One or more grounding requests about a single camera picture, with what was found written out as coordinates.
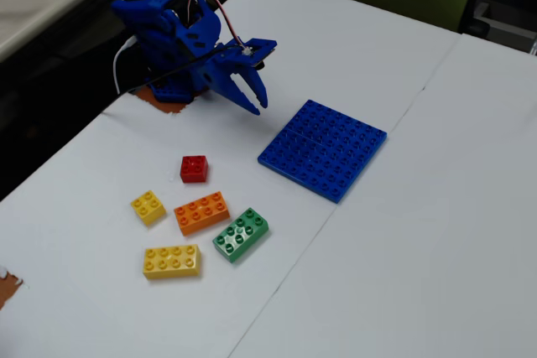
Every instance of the robotic arm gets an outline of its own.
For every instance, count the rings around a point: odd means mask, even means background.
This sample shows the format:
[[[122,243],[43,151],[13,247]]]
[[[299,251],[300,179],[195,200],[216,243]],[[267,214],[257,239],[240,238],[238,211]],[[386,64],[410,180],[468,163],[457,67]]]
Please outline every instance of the robotic arm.
[[[226,45],[217,44],[220,19],[206,0],[191,5],[189,0],[117,0],[112,8],[136,35],[152,74],[162,77],[150,85],[157,100],[191,102],[196,93],[212,89],[259,115],[231,78],[239,74],[259,104],[267,107],[267,92],[257,70],[264,67],[276,41],[243,43],[235,37]]]

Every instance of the yellow lego brick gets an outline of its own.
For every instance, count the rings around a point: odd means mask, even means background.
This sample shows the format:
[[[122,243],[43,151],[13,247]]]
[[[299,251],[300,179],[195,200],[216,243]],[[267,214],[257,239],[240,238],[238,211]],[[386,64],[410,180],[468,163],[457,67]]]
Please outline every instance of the yellow lego brick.
[[[146,249],[143,275],[150,280],[199,276],[200,258],[201,253],[197,245]]]
[[[164,206],[151,190],[138,197],[131,206],[146,226],[150,226],[153,221],[166,214]]]

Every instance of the blue lego baseplate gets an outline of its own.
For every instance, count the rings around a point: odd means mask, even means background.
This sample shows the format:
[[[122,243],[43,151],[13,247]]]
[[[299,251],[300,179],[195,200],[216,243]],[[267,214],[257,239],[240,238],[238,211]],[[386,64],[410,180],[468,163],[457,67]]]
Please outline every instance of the blue lego baseplate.
[[[386,132],[308,100],[258,161],[339,203],[385,139]]]

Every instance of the wire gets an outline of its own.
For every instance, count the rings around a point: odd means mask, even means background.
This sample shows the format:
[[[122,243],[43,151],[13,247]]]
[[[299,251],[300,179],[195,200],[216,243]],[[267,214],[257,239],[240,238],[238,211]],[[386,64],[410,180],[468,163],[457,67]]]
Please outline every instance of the wire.
[[[116,55],[114,56],[114,61],[113,61],[113,64],[112,64],[112,68],[113,68],[113,73],[114,73],[114,83],[116,84],[116,91],[117,91],[117,94],[119,95],[119,84],[117,83],[117,70],[116,70],[116,65],[117,65],[117,59],[119,58],[119,55],[125,50],[125,49],[129,49],[131,46],[133,46],[134,44],[136,44],[138,41],[136,40],[136,36],[133,35],[132,37],[130,37],[129,39],[127,39],[125,41],[125,44],[123,44],[123,46],[119,49],[119,51],[116,53]]]
[[[186,26],[190,27],[190,2],[192,0],[188,0],[188,3],[186,4]],[[246,49],[246,46],[242,43],[242,41],[238,38],[238,35],[235,34],[235,30],[233,29],[233,26],[231,22],[229,21],[229,18],[227,17],[226,11],[224,10],[224,7],[220,3],[219,0],[214,0],[216,4],[218,5],[218,8],[222,11],[222,16],[224,16],[224,19],[226,20],[227,27],[232,33],[233,38],[237,41],[237,43],[241,46],[241,48]]]
[[[168,77],[169,75],[174,75],[175,73],[179,73],[180,71],[184,70],[184,69],[188,69],[189,67],[191,67],[192,65],[195,65],[196,63],[202,61],[202,60],[205,60],[205,59],[208,59],[210,58],[211,56],[213,56],[214,54],[219,54],[220,52],[224,51],[224,50],[228,50],[230,48],[237,48],[239,45],[228,45],[228,46],[224,46],[222,48],[215,48],[213,49],[211,52],[207,52],[206,54],[198,57],[198,58],[195,58],[193,60],[190,60],[189,62],[185,63],[184,65],[181,65],[179,67],[176,67],[175,69],[173,70],[170,70],[166,73],[164,73],[163,75],[160,75],[159,77],[157,77],[156,79],[152,79],[150,81],[147,81],[145,83],[143,83],[142,85],[140,86],[135,86],[133,88],[131,88],[130,90],[128,90],[127,92],[130,92],[130,91],[133,91],[133,90],[136,90],[137,88],[140,88],[142,86],[149,86],[150,84],[153,84],[154,82],[156,81],[159,81],[159,80],[162,80],[166,77]]]

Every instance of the orange lego brick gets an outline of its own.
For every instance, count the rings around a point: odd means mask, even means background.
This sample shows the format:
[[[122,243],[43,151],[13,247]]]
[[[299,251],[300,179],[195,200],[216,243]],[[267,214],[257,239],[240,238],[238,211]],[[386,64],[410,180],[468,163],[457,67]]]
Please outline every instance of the orange lego brick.
[[[175,210],[183,235],[187,236],[229,218],[222,193],[216,192]]]

